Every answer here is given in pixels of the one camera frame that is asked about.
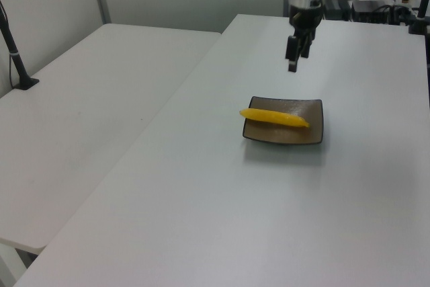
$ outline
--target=table leg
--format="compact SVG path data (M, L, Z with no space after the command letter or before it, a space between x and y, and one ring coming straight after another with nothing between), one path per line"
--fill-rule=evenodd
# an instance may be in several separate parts
M0 244L0 286L12 287L26 267L13 247Z

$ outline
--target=dark plate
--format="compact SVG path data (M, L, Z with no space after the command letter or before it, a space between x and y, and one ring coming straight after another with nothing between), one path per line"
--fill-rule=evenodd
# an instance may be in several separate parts
M315 145L323 141L324 117L321 100L285 100L253 97L250 108L285 112L303 117L310 128L296 128L245 119L243 136L247 139L281 145Z

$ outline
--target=white table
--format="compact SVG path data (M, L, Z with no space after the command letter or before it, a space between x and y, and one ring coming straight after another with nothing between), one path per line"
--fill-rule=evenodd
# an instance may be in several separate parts
M424 39L323 22L293 74L291 33L238 16L16 286L428 286ZM323 143L242 138L253 95L322 99Z
M219 34L105 25L0 99L0 243L39 253Z

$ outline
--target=square plate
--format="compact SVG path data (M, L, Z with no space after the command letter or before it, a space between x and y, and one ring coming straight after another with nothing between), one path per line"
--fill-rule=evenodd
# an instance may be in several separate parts
M253 97L250 108L285 112L303 117L310 128L295 128L245 119L243 136L247 139L281 145L315 145L323 141L324 117L321 100L286 100Z

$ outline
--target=yellow banana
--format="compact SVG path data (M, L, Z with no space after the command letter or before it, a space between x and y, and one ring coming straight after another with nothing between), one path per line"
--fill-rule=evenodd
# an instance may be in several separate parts
M283 124L284 126L309 128L309 123L305 119L293 114L253 108L241 110L240 114L246 119L271 122L272 124Z

